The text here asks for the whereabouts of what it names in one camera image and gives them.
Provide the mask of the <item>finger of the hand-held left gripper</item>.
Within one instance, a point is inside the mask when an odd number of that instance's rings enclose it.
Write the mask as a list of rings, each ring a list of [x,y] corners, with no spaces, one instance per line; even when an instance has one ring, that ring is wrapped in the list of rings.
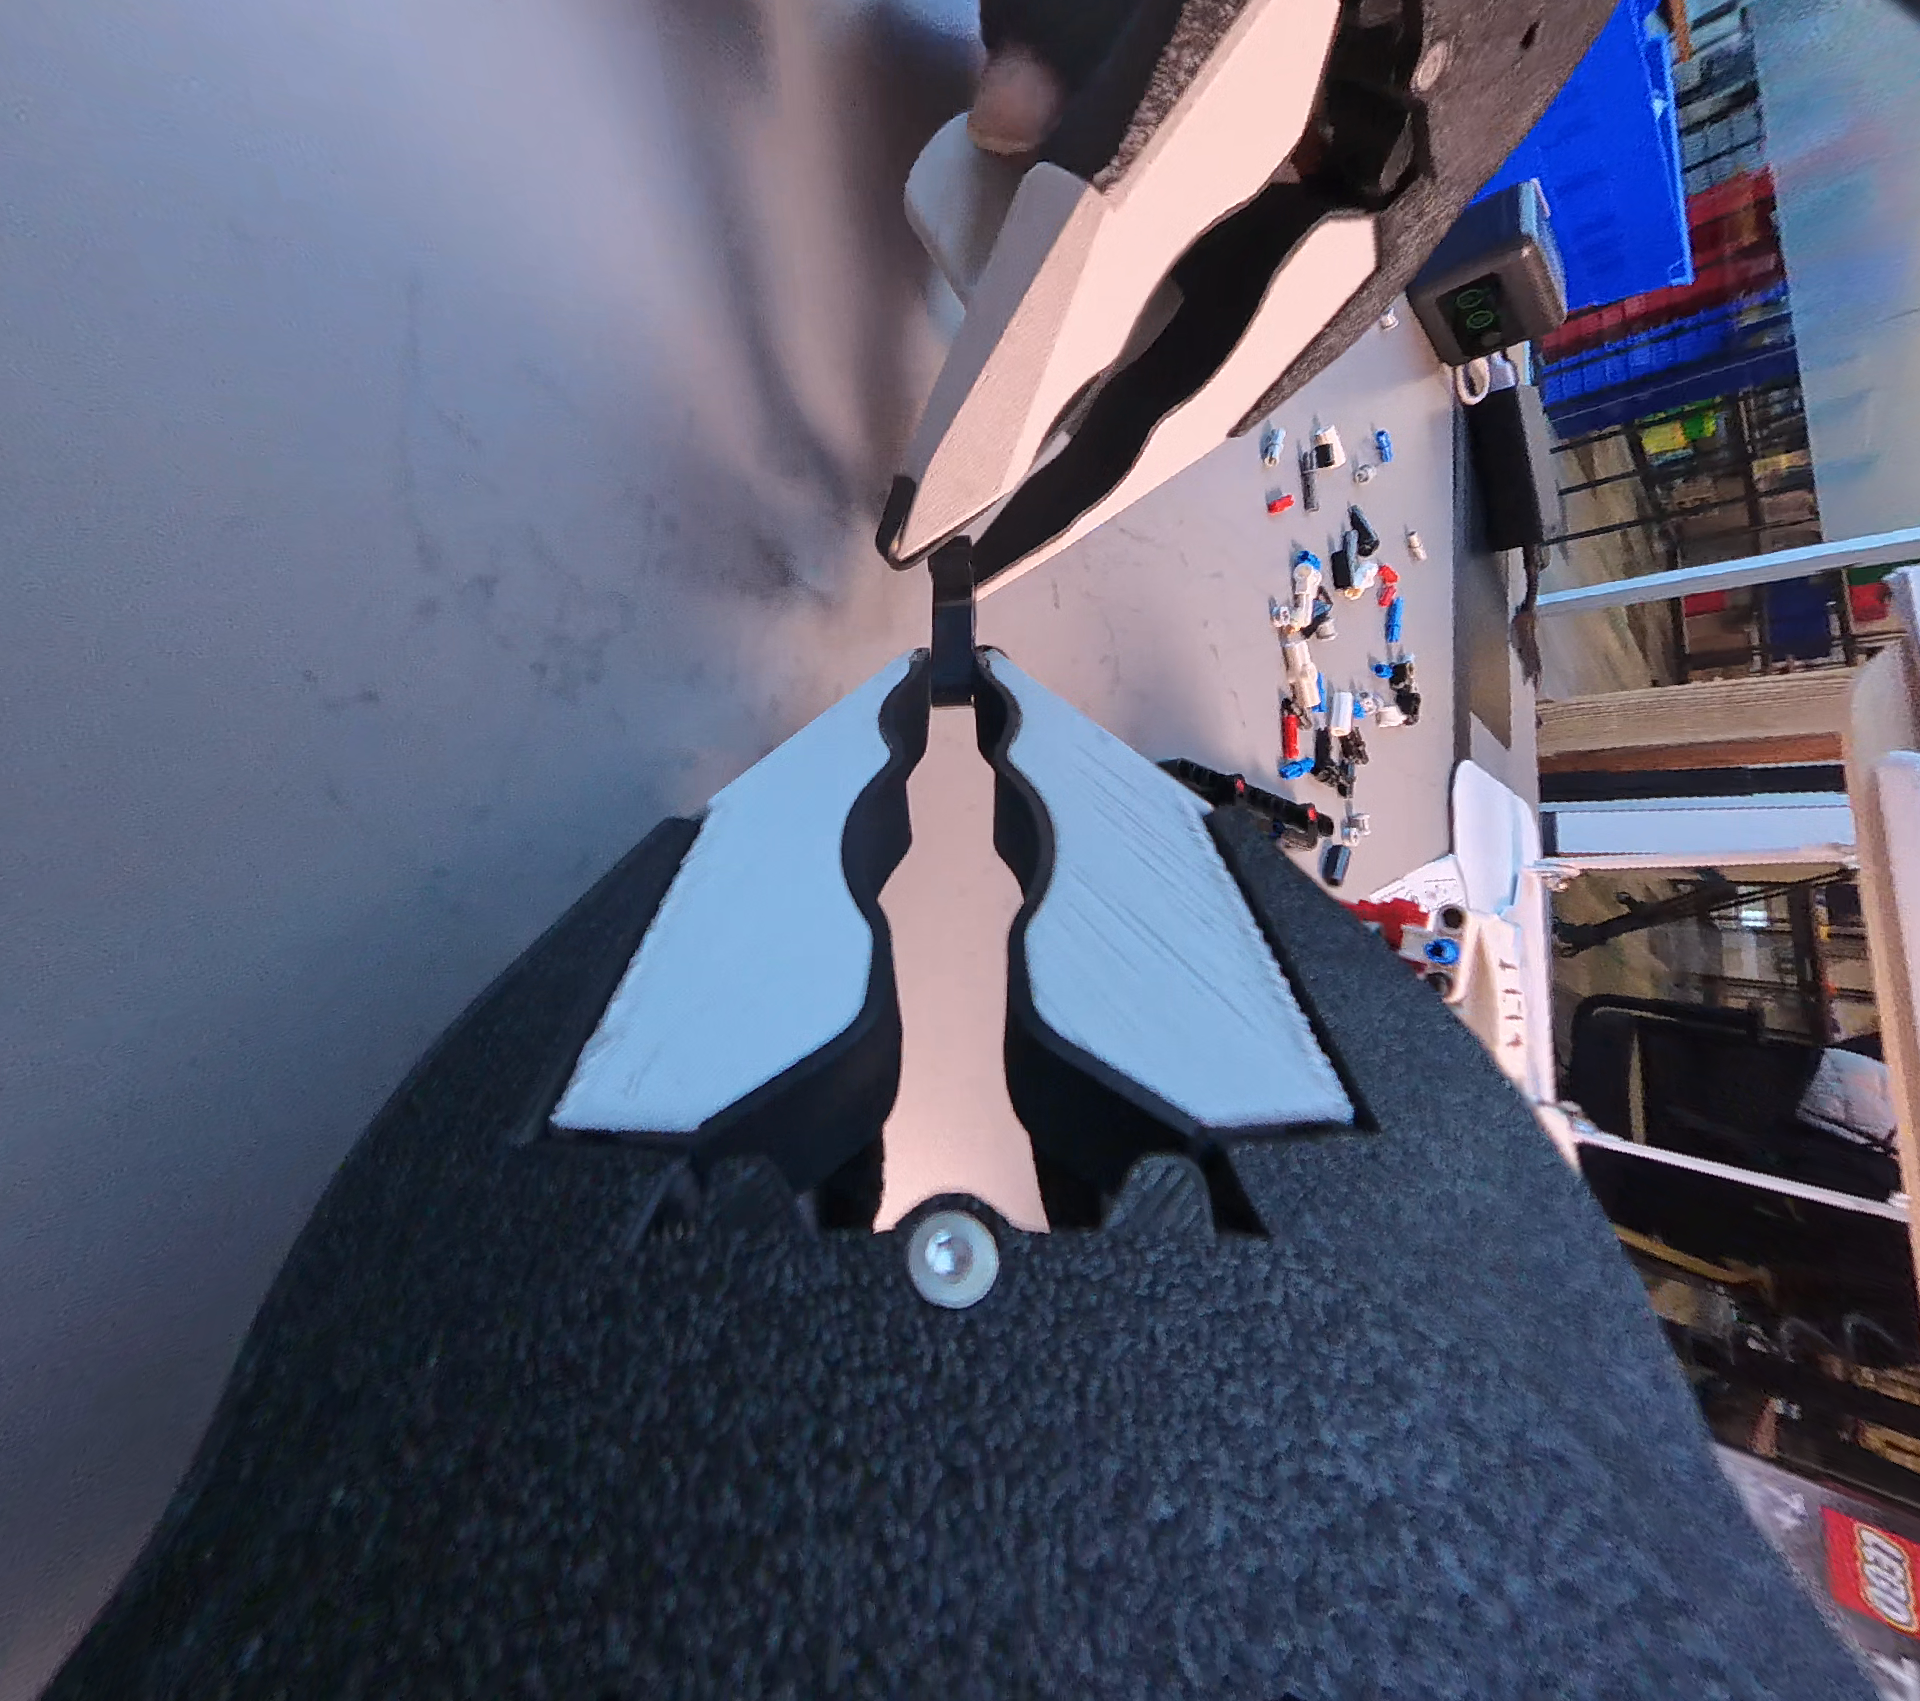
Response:
[[[925,401],[905,503],[877,539],[892,567],[928,558],[1020,488],[1174,264],[1279,177],[1338,20],[1340,0],[1248,0],[1117,180],[1051,160],[1020,178]]]
[[[1263,277],[1256,261],[1292,228],[1273,205],[1219,226],[1189,254],[1180,301],[1157,340],[1081,407],[1073,433],[980,535],[980,596],[1055,555],[1220,449],[1374,277],[1381,225],[1340,208],[1301,231]]]

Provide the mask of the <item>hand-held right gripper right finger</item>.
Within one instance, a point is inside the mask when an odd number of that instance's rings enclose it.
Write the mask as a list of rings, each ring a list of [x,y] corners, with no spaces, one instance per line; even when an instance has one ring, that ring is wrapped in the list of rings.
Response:
[[[1009,978],[1046,1057],[1191,1136],[1346,1128],[1348,1091],[1219,850],[1210,805],[983,649]]]

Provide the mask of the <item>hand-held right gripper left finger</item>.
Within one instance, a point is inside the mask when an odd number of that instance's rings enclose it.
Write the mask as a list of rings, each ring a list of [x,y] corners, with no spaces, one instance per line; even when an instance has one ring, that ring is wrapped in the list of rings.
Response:
[[[846,870],[861,795],[892,761],[900,655],[709,802],[552,1126],[693,1136],[845,1035],[874,928]]]

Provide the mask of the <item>white toy brick truck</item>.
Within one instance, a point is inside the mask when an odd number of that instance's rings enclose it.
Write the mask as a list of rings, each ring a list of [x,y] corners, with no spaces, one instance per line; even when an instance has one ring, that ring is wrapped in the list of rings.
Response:
[[[1274,830],[1305,805],[1291,793],[1183,757],[1161,770],[1219,813]],[[1554,1099],[1549,981],[1549,898],[1567,873],[1542,845],[1535,813],[1496,777],[1471,762],[1453,769],[1449,845],[1401,874],[1322,885],[1312,859],[1292,852],[1325,903],[1282,922],[1282,964],[1309,984],[1309,1019],[1332,1035],[1338,1066],[1401,1057],[1408,1036],[1428,1036],[1438,1014],[1457,1021],[1532,1110]]]

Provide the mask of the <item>black angled beam piece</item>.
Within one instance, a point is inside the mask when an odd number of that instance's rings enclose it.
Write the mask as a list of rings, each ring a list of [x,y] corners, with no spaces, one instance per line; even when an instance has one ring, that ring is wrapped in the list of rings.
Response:
[[[927,687],[934,710],[973,707],[978,690],[977,573],[971,536],[953,536],[927,558],[930,635]]]

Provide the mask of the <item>grey desk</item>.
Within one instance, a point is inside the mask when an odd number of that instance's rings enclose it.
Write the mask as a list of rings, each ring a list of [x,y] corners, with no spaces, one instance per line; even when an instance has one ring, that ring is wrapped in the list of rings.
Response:
[[[5,0],[5,1697],[443,1028],[927,636],[977,29]]]

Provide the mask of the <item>large blue plastic bin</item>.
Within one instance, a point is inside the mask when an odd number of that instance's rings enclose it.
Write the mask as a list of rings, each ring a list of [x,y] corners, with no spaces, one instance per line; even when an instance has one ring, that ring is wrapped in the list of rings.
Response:
[[[1571,312],[1692,282],[1673,44],[1660,0],[1618,0],[1540,123],[1481,190],[1536,180]]]

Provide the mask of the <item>black device with green lights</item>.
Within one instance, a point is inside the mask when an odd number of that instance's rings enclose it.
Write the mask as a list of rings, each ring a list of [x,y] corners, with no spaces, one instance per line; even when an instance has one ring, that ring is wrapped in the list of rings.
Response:
[[[1466,207],[1404,291],[1449,366],[1538,342],[1571,312],[1562,248],[1546,195],[1522,178]]]

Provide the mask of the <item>black flat case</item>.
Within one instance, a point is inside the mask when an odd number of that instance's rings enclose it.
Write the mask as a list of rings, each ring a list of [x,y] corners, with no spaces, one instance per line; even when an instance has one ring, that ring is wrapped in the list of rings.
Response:
[[[1562,515],[1540,392],[1526,382],[1495,389],[1466,404],[1462,418],[1485,545],[1550,546]]]

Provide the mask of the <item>scattered loose brick pieces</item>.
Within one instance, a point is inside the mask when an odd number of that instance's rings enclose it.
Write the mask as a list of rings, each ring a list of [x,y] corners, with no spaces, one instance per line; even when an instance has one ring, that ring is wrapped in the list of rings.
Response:
[[[1374,819],[1368,793],[1376,736],[1417,729],[1427,710],[1408,640],[1406,568],[1427,556],[1421,535],[1388,546],[1359,495],[1326,521],[1322,545],[1298,536],[1284,586],[1268,598],[1279,643],[1279,770],[1307,802],[1274,834],[1309,857],[1332,890],[1352,878]]]

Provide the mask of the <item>white book stand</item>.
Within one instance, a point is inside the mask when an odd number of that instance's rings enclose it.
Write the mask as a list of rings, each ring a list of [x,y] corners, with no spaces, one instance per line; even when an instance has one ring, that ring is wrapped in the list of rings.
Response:
[[[1803,1198],[1857,1216],[1885,1218],[1907,1228],[1918,1246],[1917,1221],[1917,568],[1893,574],[1893,601],[1900,636],[1849,675],[1849,702],[1839,716],[1843,742],[1843,800],[1746,797],[1717,802],[1659,800],[1656,817],[1675,820],[1732,820],[1746,828],[1726,846],[1684,849],[1678,838],[1656,842],[1651,852],[1575,852],[1554,857],[1542,845],[1536,810],[1496,777],[1471,762],[1453,777],[1453,861],[1466,898],[1489,914],[1513,922],[1516,948],[1509,954],[1515,972],[1509,991],[1495,991],[1486,1008],[1460,1008],[1462,1019],[1495,1052],[1496,1063],[1522,1092],[1549,1138],[1572,1169],[1583,1154],[1616,1154],[1677,1170],[1692,1170],[1765,1191]],[[1852,854],[1860,892],[1867,954],[1883,1016],[1885,1064],[1891,1083],[1893,1130],[1903,1191],[1880,1203],[1841,1191],[1803,1184],[1779,1174],[1721,1161],[1698,1161],[1651,1143],[1597,1126],[1556,1091],[1550,1031],[1549,910],[1546,894],[1578,873],[1660,870],[1694,861],[1732,868],[1737,865],[1818,868]]]

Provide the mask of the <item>toy truck cardboard box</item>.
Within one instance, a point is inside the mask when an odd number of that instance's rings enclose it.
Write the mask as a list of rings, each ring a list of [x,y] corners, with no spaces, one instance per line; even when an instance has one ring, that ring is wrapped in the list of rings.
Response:
[[[1879,1696],[1917,1700],[1917,1513],[1740,1449],[1721,1447],[1717,1458]]]

